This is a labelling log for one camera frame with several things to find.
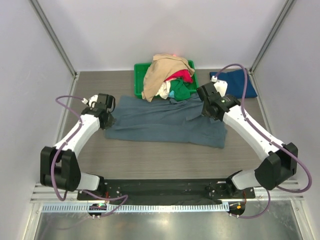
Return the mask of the white t shirt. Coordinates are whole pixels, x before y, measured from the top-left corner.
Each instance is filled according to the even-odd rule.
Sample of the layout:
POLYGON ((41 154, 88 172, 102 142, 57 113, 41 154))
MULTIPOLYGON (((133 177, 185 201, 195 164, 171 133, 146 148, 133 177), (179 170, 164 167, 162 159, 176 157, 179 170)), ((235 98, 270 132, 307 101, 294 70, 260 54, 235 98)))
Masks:
POLYGON ((167 99, 169 94, 170 94, 170 89, 171 89, 171 82, 170 81, 164 81, 159 90, 156 93, 156 96, 161 97, 162 99, 167 99))

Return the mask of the beige t shirt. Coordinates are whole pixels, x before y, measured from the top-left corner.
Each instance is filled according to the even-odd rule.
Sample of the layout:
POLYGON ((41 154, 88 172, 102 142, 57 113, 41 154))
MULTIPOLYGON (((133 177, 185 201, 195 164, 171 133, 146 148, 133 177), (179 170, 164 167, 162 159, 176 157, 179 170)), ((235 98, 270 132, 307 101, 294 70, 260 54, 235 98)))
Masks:
POLYGON ((151 102, 162 83, 166 82, 165 79, 180 70, 188 70, 192 76, 195 73, 188 60, 183 57, 170 54, 154 55, 152 63, 144 76, 142 99, 151 102))

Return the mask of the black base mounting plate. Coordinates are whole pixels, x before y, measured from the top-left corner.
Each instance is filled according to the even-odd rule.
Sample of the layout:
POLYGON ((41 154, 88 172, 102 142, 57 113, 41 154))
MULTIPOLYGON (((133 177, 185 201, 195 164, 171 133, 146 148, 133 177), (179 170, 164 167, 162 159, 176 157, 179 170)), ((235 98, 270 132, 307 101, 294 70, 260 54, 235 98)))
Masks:
POLYGON ((93 193, 103 198, 128 195, 126 205, 198 206, 214 205, 228 199, 254 199, 254 189, 230 192, 223 178, 198 179, 106 179, 103 191, 93 193))

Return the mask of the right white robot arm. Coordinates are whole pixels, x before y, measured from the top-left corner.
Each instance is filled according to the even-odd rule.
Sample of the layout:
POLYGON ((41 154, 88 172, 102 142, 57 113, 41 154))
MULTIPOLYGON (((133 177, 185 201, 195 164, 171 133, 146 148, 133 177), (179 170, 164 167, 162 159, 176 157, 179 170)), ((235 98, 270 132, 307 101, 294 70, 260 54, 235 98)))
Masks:
POLYGON ((297 172, 298 148, 269 134, 233 95, 221 96, 213 82, 197 88, 203 102, 202 115, 219 120, 234 129, 255 151, 261 164, 256 169, 240 170, 226 178, 225 192, 237 198, 245 189, 263 187, 273 190, 297 172))

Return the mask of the aluminium frame rail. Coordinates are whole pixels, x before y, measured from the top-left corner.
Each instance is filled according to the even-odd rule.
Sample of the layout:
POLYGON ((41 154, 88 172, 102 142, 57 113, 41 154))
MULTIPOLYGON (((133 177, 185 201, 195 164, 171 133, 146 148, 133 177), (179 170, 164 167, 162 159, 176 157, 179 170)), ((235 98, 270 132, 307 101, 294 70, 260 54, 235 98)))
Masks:
MULTIPOLYGON (((171 190, 160 190, 160 187, 158 187, 158 190, 156 190, 155 194, 153 193, 147 193, 145 192, 138 192, 141 193, 140 195, 138 193, 127 193, 125 192, 125 184, 114 183, 111 184, 111 180, 106 185, 106 193, 103 198, 117 198, 121 197, 122 195, 127 194, 130 199, 133 199, 134 197, 138 198, 141 197, 142 200, 146 199, 152 199, 155 198, 155 200, 169 200, 169 197, 175 197, 179 199, 212 199, 214 201, 222 201, 226 202, 229 201, 236 201, 236 200, 243 200, 244 201, 244 195, 243 193, 237 193, 234 196, 229 196, 227 194, 226 188, 223 186, 225 182, 218 181, 217 186, 214 186, 213 189, 208 190, 202 190, 204 193, 200 193, 200 190, 196 190, 195 183, 187 183, 187 188, 182 188, 182 190, 178 190, 178 193, 170 193, 171 190)), ((293 187, 291 190, 299 190, 298 182, 294 180, 289 180, 284 182, 284 187, 293 187)), ((276 201, 282 201, 282 200, 290 200, 290 199, 303 199, 302 193, 290 193, 286 191, 282 191, 279 188, 275 188, 273 190, 269 190, 270 199, 276 200, 276 201)), ((249 189, 245 190, 245 198, 248 201, 253 200, 268 200, 268 194, 267 190, 265 190, 262 187, 251 187, 249 189)), ((79 193, 78 191, 68 192, 66 194, 65 203, 71 203, 75 201, 100 201, 99 199, 94 198, 93 196, 87 194, 87 193, 79 193)), ((31 195, 30 203, 61 203, 61 201, 56 196, 56 193, 53 188, 48 186, 40 185, 40 183, 37 183, 34 187, 33 193, 31 195)))

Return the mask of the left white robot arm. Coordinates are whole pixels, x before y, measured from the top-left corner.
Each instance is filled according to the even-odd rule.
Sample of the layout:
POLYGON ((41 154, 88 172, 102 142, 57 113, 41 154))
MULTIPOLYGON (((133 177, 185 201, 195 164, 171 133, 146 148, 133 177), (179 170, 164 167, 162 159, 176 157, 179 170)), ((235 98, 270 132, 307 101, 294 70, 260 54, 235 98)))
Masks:
POLYGON ((80 170, 78 156, 98 130, 106 130, 115 123, 112 112, 115 110, 115 98, 112 95, 99 93, 89 99, 77 96, 59 96, 58 104, 76 115, 78 121, 63 139, 54 146, 45 146, 40 152, 40 183, 67 192, 88 191, 95 200, 101 200, 106 194, 102 176, 84 173, 80 170), (85 109, 78 114, 60 102, 62 98, 80 100, 85 109))

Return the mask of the green plastic bin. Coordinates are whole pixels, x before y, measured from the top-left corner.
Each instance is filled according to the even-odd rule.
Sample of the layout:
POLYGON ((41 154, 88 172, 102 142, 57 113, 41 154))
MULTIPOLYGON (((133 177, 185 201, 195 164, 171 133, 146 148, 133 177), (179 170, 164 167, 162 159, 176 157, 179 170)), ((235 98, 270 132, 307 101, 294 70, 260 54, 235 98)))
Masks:
MULTIPOLYGON (((148 68, 152 63, 136 63, 134 65, 134 95, 138 99, 142 99, 142 91, 144 89, 144 77, 147 73, 148 68)), ((191 77, 193 82, 192 83, 185 83, 186 87, 188 88, 190 94, 194 94, 197 92, 197 88, 199 87, 199 82, 196 73, 193 74, 191 77)))

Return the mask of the green t shirt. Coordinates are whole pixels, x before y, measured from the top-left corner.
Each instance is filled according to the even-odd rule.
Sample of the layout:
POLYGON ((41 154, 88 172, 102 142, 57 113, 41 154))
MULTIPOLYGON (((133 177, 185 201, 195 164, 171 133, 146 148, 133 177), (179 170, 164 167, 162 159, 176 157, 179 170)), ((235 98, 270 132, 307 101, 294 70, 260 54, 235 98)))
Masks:
POLYGON ((170 82, 170 91, 175 92, 176 101, 184 101, 191 97, 190 91, 185 85, 185 82, 181 78, 177 78, 170 82))

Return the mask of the red t shirt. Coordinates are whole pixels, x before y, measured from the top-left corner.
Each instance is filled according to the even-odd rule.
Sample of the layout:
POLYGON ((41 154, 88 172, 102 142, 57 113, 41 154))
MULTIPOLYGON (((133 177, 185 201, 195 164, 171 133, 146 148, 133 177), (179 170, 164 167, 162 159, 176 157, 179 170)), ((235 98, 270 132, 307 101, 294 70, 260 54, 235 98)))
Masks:
POLYGON ((193 83, 192 74, 187 69, 179 70, 174 74, 170 75, 165 81, 173 81, 175 79, 181 78, 186 83, 193 83))

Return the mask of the light blue t shirt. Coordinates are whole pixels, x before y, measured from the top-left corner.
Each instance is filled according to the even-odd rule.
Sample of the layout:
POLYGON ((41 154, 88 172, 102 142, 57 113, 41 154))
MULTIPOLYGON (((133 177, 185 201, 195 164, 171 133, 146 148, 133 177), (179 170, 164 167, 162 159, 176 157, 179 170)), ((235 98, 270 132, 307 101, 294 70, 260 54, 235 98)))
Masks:
POLYGON ((168 94, 168 98, 175 99, 175 92, 174 92, 174 91, 171 91, 171 92, 168 94))

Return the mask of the grey-blue t shirt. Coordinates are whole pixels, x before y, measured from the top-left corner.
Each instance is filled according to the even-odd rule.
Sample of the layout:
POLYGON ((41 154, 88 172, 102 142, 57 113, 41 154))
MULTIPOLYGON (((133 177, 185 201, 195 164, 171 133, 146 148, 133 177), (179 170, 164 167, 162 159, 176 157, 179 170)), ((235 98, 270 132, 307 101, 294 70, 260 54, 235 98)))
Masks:
POLYGON ((105 131, 105 138, 191 143, 223 149, 225 124, 203 116, 202 108, 203 102, 196 93, 183 101, 157 98, 152 102, 123 95, 112 113, 115 123, 105 131))

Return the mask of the folded dark blue t shirt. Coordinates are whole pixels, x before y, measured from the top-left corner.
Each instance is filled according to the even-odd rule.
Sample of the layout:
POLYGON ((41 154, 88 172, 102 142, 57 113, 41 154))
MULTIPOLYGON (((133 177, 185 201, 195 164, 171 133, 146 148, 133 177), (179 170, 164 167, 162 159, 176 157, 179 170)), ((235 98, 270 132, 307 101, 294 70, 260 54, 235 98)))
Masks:
MULTIPOLYGON (((215 76, 217 72, 212 71, 209 73, 211 77, 215 76)), ((242 69, 230 72, 222 72, 217 77, 219 80, 226 81, 228 86, 225 95, 232 95, 237 99, 241 99, 245 87, 245 75, 242 69)))

